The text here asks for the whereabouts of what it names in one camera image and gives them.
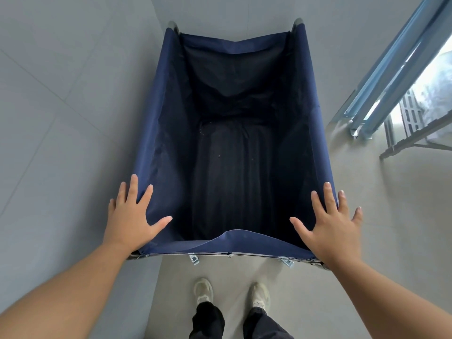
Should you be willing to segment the person's right black trouser leg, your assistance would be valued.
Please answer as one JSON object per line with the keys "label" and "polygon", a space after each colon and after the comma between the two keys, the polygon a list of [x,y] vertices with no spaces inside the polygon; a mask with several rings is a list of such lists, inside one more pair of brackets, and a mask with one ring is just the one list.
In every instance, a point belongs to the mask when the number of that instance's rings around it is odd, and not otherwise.
{"label": "person's right black trouser leg", "polygon": [[260,307],[250,309],[242,329],[244,339],[294,339]]}

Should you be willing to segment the grey metal outdoor rack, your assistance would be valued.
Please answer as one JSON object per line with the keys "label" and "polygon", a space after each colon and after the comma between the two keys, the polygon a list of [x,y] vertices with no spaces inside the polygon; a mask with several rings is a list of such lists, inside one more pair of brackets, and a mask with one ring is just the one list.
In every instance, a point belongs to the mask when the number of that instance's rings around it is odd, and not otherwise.
{"label": "grey metal outdoor rack", "polygon": [[387,159],[408,148],[437,149],[452,152],[452,141],[447,145],[428,139],[434,133],[452,124],[452,109],[428,125],[423,120],[424,110],[412,90],[408,90],[384,121],[387,149],[379,159]]}

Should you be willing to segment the navy blue fabric laundry cart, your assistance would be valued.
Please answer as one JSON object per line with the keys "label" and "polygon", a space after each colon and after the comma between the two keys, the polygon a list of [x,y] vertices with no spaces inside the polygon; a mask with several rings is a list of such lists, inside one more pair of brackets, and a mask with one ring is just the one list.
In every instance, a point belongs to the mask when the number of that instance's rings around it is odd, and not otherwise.
{"label": "navy blue fabric laundry cart", "polygon": [[289,218],[315,226],[334,186],[306,26],[241,41],[168,23],[133,173],[146,218],[173,216],[131,254],[251,255],[326,268]]}

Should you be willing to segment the person's right forearm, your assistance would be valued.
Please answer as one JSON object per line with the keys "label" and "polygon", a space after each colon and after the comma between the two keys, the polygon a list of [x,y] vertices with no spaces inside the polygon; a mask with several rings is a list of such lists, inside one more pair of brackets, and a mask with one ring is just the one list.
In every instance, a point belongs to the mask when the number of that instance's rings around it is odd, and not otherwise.
{"label": "person's right forearm", "polygon": [[452,339],[452,314],[362,260],[339,260],[328,266],[372,339]]}

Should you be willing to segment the person's right white sneaker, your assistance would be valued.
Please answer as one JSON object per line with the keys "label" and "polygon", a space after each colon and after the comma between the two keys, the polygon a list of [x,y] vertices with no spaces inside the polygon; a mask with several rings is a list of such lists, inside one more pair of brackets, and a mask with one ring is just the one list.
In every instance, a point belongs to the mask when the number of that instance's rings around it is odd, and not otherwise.
{"label": "person's right white sneaker", "polygon": [[268,313],[271,305],[271,299],[268,288],[261,282],[254,282],[249,292],[250,307],[259,308],[264,313]]}

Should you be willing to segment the person's white sneaker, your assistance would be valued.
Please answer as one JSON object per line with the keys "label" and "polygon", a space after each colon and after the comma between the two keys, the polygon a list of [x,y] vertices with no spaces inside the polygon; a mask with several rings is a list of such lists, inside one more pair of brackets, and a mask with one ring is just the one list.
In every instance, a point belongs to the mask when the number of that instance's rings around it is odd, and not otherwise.
{"label": "person's white sneaker", "polygon": [[209,280],[206,278],[196,280],[194,284],[194,296],[196,306],[199,306],[201,303],[210,303],[213,305],[214,292]]}
{"label": "person's white sneaker", "polygon": [[250,307],[259,308],[264,313],[268,313],[271,305],[271,299],[268,288],[261,282],[254,282],[249,292]]}

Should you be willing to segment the light blue metal window frame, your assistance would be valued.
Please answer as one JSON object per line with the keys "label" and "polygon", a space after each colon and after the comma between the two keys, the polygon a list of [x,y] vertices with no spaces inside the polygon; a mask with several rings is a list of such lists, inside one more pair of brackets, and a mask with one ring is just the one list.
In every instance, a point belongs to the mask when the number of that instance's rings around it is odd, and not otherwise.
{"label": "light blue metal window frame", "polygon": [[452,0],[423,0],[330,123],[370,139],[452,35]]}

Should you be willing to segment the person's left forearm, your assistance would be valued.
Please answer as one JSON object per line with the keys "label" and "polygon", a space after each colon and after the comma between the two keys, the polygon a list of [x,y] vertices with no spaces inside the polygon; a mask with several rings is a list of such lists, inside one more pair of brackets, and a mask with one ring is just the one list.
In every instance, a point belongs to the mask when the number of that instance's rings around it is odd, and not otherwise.
{"label": "person's left forearm", "polygon": [[133,246],[104,242],[0,314],[0,339],[87,339]]}

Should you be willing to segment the person's left hand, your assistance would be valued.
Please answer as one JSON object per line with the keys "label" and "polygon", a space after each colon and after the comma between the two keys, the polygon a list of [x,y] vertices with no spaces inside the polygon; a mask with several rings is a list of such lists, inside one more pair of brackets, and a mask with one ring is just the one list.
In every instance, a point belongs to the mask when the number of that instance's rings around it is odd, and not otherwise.
{"label": "person's left hand", "polygon": [[116,196],[116,209],[111,219],[107,219],[102,246],[114,248],[128,256],[151,240],[148,240],[146,210],[149,206],[153,185],[148,185],[137,204],[127,206],[129,184],[121,182]]}

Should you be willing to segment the person's left white sneaker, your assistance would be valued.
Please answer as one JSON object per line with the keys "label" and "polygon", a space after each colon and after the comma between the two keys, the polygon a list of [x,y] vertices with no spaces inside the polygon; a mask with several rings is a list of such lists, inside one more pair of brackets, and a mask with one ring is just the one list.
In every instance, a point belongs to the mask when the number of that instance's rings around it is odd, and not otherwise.
{"label": "person's left white sneaker", "polygon": [[199,306],[201,303],[210,303],[213,305],[214,292],[209,280],[206,278],[196,280],[194,284],[194,296],[196,306]]}

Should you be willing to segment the person's left black trouser leg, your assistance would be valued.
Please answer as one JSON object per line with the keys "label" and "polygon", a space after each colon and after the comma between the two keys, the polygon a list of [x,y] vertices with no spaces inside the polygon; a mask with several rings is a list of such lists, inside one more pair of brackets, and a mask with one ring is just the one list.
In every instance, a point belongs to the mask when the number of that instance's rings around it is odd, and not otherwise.
{"label": "person's left black trouser leg", "polygon": [[222,339],[225,320],[218,307],[212,302],[201,302],[192,318],[193,330],[189,339]]}

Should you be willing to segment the person's right hand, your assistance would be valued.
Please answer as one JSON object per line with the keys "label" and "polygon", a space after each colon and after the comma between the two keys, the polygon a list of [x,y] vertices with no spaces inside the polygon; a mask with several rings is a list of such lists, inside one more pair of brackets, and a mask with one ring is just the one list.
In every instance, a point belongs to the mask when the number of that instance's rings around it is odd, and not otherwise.
{"label": "person's right hand", "polygon": [[316,191],[311,193],[315,214],[313,231],[317,237],[315,245],[307,245],[313,254],[330,270],[338,266],[361,263],[361,229],[353,230],[350,211],[344,191],[338,194],[338,212],[326,212]]}

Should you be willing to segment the person's black trouser leg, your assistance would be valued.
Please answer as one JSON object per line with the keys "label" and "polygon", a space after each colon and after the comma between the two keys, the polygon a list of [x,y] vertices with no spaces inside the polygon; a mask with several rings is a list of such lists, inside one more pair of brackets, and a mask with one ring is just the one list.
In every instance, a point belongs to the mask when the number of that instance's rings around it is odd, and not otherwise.
{"label": "person's black trouser leg", "polygon": [[294,339],[260,307],[250,309],[242,329],[244,339]]}
{"label": "person's black trouser leg", "polygon": [[193,330],[189,339],[222,339],[225,320],[218,307],[212,302],[201,302],[192,318]]}

